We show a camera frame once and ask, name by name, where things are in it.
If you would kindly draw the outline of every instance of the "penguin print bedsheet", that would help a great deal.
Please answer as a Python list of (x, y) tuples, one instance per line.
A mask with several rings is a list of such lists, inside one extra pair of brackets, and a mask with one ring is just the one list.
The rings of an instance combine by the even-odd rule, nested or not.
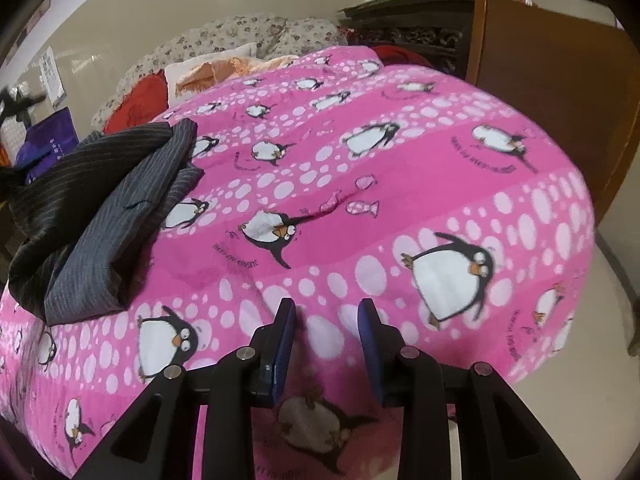
[(396, 462), (402, 414), (370, 392), (361, 298), (407, 344), (512, 383), (570, 337), (593, 209), (531, 120), (360, 46), (245, 83), (156, 119), (198, 123), (205, 174), (143, 252), (128, 310), (44, 328), (2, 297), (0, 412), (68, 476), (163, 367), (214, 364), (283, 297), (299, 330), (280, 404), (254, 414), (258, 479), (370, 479)]

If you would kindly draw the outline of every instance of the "brown wooden panel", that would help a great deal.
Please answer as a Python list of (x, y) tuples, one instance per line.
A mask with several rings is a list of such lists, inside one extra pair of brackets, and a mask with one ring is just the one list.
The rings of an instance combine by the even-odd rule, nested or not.
[(640, 55), (628, 36), (512, 0), (487, 0), (477, 86), (556, 140), (583, 172), (599, 220), (640, 140)]

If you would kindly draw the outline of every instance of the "silver rivet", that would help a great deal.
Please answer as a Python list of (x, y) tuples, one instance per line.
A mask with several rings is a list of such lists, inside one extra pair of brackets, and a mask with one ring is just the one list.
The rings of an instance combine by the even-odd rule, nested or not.
[(485, 363), (484, 361), (480, 361), (474, 364), (474, 370), (476, 371), (476, 374), (482, 375), (482, 377), (487, 377), (488, 375), (494, 373), (494, 369), (492, 368), (492, 366), (489, 363)]
[(170, 365), (164, 369), (163, 373), (167, 379), (175, 379), (176, 377), (180, 377), (182, 368), (180, 368), (178, 365)]
[(405, 359), (415, 359), (420, 355), (420, 351), (415, 346), (403, 346), (400, 355)]
[(250, 346), (243, 346), (239, 348), (236, 352), (236, 357), (242, 361), (246, 361), (247, 359), (251, 359), (255, 355), (255, 350)]

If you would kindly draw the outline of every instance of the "penguin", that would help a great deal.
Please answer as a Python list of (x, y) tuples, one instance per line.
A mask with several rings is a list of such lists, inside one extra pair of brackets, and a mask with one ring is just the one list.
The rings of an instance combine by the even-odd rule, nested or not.
[(408, 83), (400, 83), (396, 88), (405, 92), (431, 92), (435, 86), (434, 82), (421, 83), (418, 81), (409, 81)]
[(253, 117), (254, 119), (263, 119), (266, 114), (271, 111), (270, 106), (265, 106), (261, 104), (251, 105), (247, 107), (246, 114), (249, 117)]
[(45, 330), (38, 345), (38, 364), (44, 366), (44, 369), (47, 370), (49, 363), (53, 361), (57, 352), (58, 346), (53, 341), (51, 332)]
[(351, 95), (351, 92), (348, 90), (344, 90), (342, 92), (338, 92), (337, 94), (329, 94), (325, 97), (321, 97), (314, 103), (314, 108), (316, 111), (320, 112), (322, 110), (326, 110), (327, 108), (343, 103), (347, 100), (347, 97)]
[(182, 365), (198, 349), (198, 334), (193, 326), (162, 306), (167, 316), (138, 316), (138, 376), (144, 382), (168, 365)]
[(533, 321), (540, 328), (551, 314), (554, 307), (564, 298), (564, 287), (560, 283), (555, 283), (553, 288), (545, 291), (538, 298), (536, 310), (533, 313)]
[(254, 144), (251, 149), (251, 154), (255, 160), (264, 160), (277, 166), (278, 160), (287, 154), (287, 148), (294, 145), (295, 142), (292, 144), (276, 144), (268, 140), (261, 140), (257, 144)]
[(258, 79), (257, 77), (252, 77), (251, 79), (245, 79), (244, 81), (242, 81), (242, 85), (244, 86), (258, 86), (258, 83), (262, 81), (262, 79)]
[(282, 259), (282, 250), (289, 245), (296, 234), (296, 219), (289, 219), (284, 213), (258, 211), (251, 220), (239, 225), (244, 237), (256, 247), (267, 249), (285, 269), (291, 266)]
[(380, 64), (376, 63), (372, 60), (364, 60), (359, 61), (360, 66), (364, 69), (364, 74), (358, 76), (358, 79), (362, 79), (363, 77), (369, 77), (370, 75), (374, 75), (378, 70), (380, 70)]
[(219, 145), (220, 140), (213, 137), (202, 136), (196, 140), (193, 145), (193, 151), (191, 152), (191, 158), (194, 158), (203, 153), (209, 153), (213, 148)]
[(554, 341), (554, 349), (552, 353), (555, 354), (556, 352), (559, 352), (564, 348), (564, 345), (566, 344), (566, 340), (569, 337), (569, 330), (571, 330), (571, 325), (573, 322), (574, 322), (574, 315), (571, 314), (564, 321), (564, 325), (562, 325), (562, 328), (556, 335), (556, 339)]
[(22, 344), (22, 329), (18, 330), (15, 335), (14, 340), (14, 352), (18, 353), (20, 351), (20, 345)]
[(474, 319), (484, 306), (486, 287), (494, 275), (494, 260), (485, 248), (466, 243), (446, 233), (436, 233), (448, 240), (417, 256), (402, 253), (404, 266), (414, 275), (420, 296), (429, 309), (430, 323), (440, 323), (477, 305)]
[(205, 112), (210, 112), (212, 110), (215, 110), (216, 108), (218, 108), (222, 103), (207, 103), (205, 105), (199, 106), (196, 110), (197, 114), (203, 114)]
[(504, 130), (491, 126), (490, 124), (480, 124), (476, 126), (473, 129), (472, 135), (475, 140), (479, 140), (483, 146), (490, 150), (504, 153), (505, 155), (516, 156), (520, 159), (521, 163), (534, 174), (538, 172), (525, 158), (527, 149), (522, 142), (525, 137), (520, 135), (512, 136)]
[(386, 146), (399, 129), (400, 124), (397, 123), (371, 124), (365, 126), (357, 134), (343, 139), (342, 142), (347, 145), (353, 155), (360, 156), (364, 152), (375, 148), (381, 142), (384, 142)]
[(203, 202), (197, 198), (189, 198), (185, 202), (179, 202), (164, 219), (162, 228), (191, 227), (208, 208), (209, 202)]
[(298, 88), (298, 90), (314, 91), (318, 90), (323, 84), (324, 81), (318, 81), (317, 79), (314, 79), (312, 77), (299, 79), (298, 81), (296, 81), (296, 87)]
[(82, 421), (82, 409), (78, 399), (71, 399), (65, 410), (65, 437), (69, 444), (69, 453), (74, 465), (74, 449), (79, 447), (85, 435), (95, 436), (94, 431)]
[(293, 449), (319, 460), (332, 473), (344, 475), (338, 459), (354, 430), (377, 421), (365, 415), (348, 416), (323, 399), (320, 388), (314, 388), (304, 397), (284, 400), (278, 409), (276, 428)]

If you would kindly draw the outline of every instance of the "dark wooden furniture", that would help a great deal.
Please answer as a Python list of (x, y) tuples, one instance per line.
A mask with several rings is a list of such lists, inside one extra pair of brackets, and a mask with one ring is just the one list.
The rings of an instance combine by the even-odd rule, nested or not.
[(640, 141), (640, 55), (626, 32), (513, 0), (476, 0), (466, 80), (554, 138), (582, 171), (599, 222)]
[(374, 0), (342, 11), (357, 31), (350, 43), (401, 46), (464, 78), (474, 0)]

